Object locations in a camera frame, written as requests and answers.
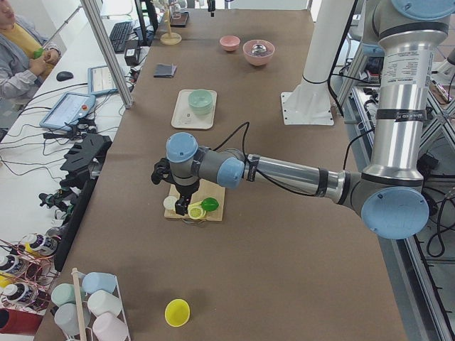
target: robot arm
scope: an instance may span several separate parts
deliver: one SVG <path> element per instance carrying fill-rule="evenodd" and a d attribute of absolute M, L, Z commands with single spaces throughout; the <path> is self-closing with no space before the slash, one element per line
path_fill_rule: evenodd
<path fill-rule="evenodd" d="M 364 41 L 385 51 L 375 141 L 362 173 L 335 173 L 240 151 L 217 153 L 187 133 L 174 134 L 152 181 L 176 184 L 178 214 L 185 214 L 199 179 L 236 188 L 242 178 L 271 180 L 309 196 L 329 197 L 354 210 L 381 237 L 403 239 L 420 231 L 429 209 L 417 171 L 426 118 L 433 50 L 447 37 L 453 1 L 369 0 Z"/>

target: tablet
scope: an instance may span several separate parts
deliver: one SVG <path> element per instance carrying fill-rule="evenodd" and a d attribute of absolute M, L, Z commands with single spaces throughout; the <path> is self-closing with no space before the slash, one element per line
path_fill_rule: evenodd
<path fill-rule="evenodd" d="M 117 92 L 114 79 L 109 68 L 104 66 L 89 67 L 87 71 L 88 93 L 94 96 Z"/>
<path fill-rule="evenodd" d="M 71 128 L 68 124 L 75 124 L 78 119 L 87 116 L 95 102 L 96 98 L 92 94 L 66 92 L 41 120 L 40 126 L 69 131 Z"/>

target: red container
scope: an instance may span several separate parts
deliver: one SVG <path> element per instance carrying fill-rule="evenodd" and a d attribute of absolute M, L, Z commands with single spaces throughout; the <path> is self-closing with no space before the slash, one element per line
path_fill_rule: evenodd
<path fill-rule="evenodd" d="M 42 319 L 42 315 L 13 309 L 0 309 L 0 334 L 34 336 Z"/>

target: brown table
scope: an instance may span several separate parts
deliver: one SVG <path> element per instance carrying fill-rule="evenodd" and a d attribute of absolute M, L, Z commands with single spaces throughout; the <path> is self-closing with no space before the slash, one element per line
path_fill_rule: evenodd
<path fill-rule="evenodd" d="M 279 94 L 300 82 L 313 23 L 307 11 L 191 12 L 183 41 L 156 41 L 134 90 L 60 282 L 71 268 L 119 277 L 133 340 L 404 340 L 405 332 L 376 236 L 354 212 L 325 198 L 292 195 L 263 183 L 227 190 L 221 223 L 163 218 L 168 184 L 151 184 L 153 164 L 176 132 L 171 117 L 182 89 L 218 93 L 214 127 L 193 131 L 216 146 L 251 122 L 247 152 L 341 169 L 348 139 L 336 125 L 283 125 Z M 273 42 L 266 67 L 241 50 L 224 52 L 227 34 Z M 173 79 L 152 77 L 174 63 Z M 241 147 L 241 135 L 228 147 Z M 191 319 L 171 328 L 174 298 Z M 35 340 L 62 340 L 48 313 Z"/>

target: pink bowl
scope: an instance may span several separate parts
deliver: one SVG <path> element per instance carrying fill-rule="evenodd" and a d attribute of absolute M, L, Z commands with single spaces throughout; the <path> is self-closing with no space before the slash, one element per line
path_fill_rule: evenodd
<path fill-rule="evenodd" d="M 239 48 L 240 38 L 236 36 L 224 36 L 220 39 L 220 45 L 224 51 L 232 52 Z"/>
<path fill-rule="evenodd" d="M 265 52 L 263 55 L 252 54 L 253 46 L 256 44 L 261 44 L 265 46 L 267 52 Z M 272 59 L 274 52 L 275 47 L 273 46 L 272 43 L 266 40 L 254 39 L 249 40 L 245 44 L 243 44 L 243 55 L 247 62 L 254 66 L 266 65 Z"/>

